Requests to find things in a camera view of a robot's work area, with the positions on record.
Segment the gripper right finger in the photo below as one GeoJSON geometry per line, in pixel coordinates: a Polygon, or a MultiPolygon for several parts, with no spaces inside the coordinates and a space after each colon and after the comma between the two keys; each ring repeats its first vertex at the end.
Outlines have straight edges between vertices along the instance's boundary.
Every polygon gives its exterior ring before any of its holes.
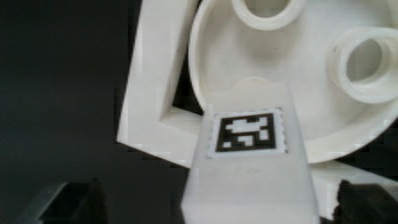
{"type": "Polygon", "coordinates": [[[398,200],[378,184],[339,183],[335,224],[398,224],[398,200]]]}

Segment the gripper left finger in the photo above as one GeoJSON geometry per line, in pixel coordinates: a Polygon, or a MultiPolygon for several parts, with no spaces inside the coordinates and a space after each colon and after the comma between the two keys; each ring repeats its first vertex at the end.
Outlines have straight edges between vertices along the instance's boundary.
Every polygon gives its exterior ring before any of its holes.
{"type": "Polygon", "coordinates": [[[99,180],[51,184],[10,224],[108,224],[99,180]]]}

